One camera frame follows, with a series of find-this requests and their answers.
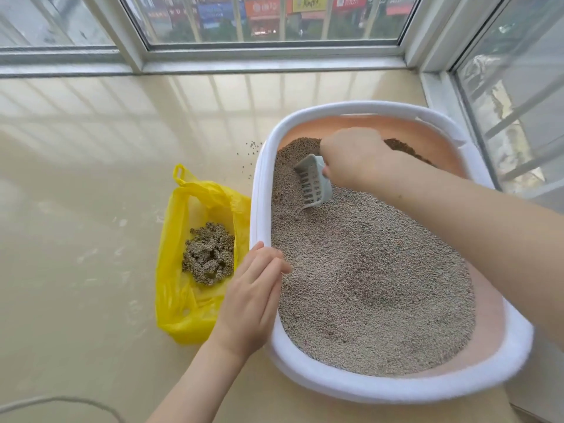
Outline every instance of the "window glass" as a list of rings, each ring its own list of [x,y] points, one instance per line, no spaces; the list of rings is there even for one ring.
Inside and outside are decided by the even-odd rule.
[[[0,0],[0,47],[109,45],[83,0]]]
[[[390,39],[417,0],[123,0],[149,44]]]
[[[505,191],[564,180],[564,0],[511,0],[456,74]]]

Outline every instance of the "litter scoop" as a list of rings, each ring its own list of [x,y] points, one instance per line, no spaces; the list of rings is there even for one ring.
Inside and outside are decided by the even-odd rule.
[[[302,209],[319,206],[333,196],[331,181],[321,173],[324,167],[323,157],[315,155],[306,156],[294,166],[300,176],[303,194]]]

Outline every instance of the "clumped cat litter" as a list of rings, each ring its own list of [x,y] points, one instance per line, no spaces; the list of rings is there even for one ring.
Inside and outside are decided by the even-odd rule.
[[[235,237],[218,223],[192,228],[192,240],[186,241],[182,271],[191,272],[196,282],[214,285],[233,274]]]
[[[449,361],[475,325],[462,257],[368,193],[333,186],[330,201],[301,210],[293,166],[310,153],[319,154],[319,140],[291,142],[273,178],[272,246],[293,266],[279,307],[290,339],[313,359],[369,376]]]

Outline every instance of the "floor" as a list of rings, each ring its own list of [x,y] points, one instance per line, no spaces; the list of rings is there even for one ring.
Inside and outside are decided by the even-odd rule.
[[[155,324],[157,247],[173,166],[250,195],[257,150],[286,114],[382,99],[425,105],[409,71],[0,81],[0,402],[72,394],[144,421],[190,363]],[[49,404],[2,422],[111,422]],[[424,406],[307,391],[259,352],[218,422],[512,422],[502,388]]]

